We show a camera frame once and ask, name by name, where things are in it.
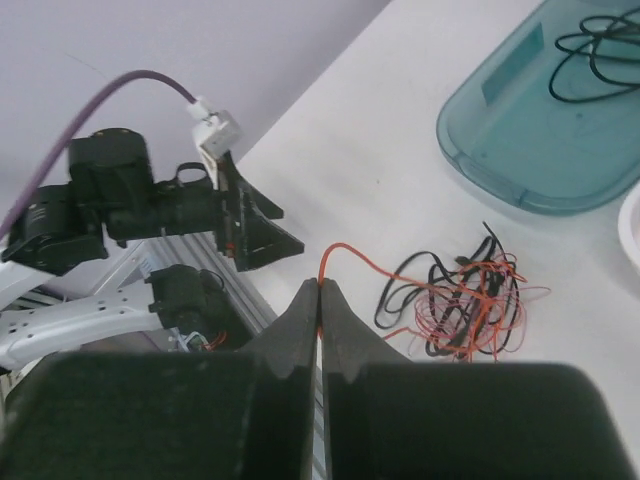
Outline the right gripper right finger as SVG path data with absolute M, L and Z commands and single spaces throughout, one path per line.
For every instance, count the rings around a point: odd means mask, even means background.
M 628 456 L 580 370 L 408 360 L 320 288 L 331 479 L 624 479 Z

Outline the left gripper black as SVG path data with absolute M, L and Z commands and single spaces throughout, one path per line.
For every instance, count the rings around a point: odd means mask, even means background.
M 238 194 L 229 185 L 223 190 L 215 187 L 202 163 L 187 162 L 177 167 L 171 180 L 155 185 L 152 237 L 211 232 L 218 250 L 234 250 L 238 272 L 303 254 L 304 243 L 275 223 L 284 218 L 284 211 L 241 175 L 231 152 L 227 161 L 231 176 L 246 191 L 241 193 L 237 218 Z

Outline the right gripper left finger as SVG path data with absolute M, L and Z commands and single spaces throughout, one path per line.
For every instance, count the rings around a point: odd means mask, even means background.
M 236 351 L 73 353 L 18 389 L 5 479 L 308 479 L 319 287 Z

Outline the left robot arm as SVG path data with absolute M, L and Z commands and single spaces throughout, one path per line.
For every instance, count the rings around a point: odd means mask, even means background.
M 217 139 L 168 180 L 144 138 L 111 128 L 72 140 L 69 179 L 31 196 L 1 250 L 1 370 L 141 335 L 154 352 L 210 352 L 252 335 L 228 273 L 300 255 L 283 210 Z

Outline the teal plastic tray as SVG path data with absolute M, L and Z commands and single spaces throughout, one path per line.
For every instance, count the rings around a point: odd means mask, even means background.
M 639 5 L 546 1 L 444 104 L 449 163 L 523 210 L 572 215 L 639 176 Z

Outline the white perforated basket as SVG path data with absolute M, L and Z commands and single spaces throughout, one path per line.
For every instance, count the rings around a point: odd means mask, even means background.
M 624 199 L 617 221 L 622 250 L 636 273 L 640 271 L 640 184 L 637 183 Z

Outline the aluminium mounting rail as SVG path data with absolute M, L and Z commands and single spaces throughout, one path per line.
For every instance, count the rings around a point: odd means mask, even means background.
M 239 348 L 274 320 L 266 300 L 197 239 L 143 242 L 84 296 L 54 275 L 1 265 L 1 372 L 24 377 L 74 351 L 176 353 Z

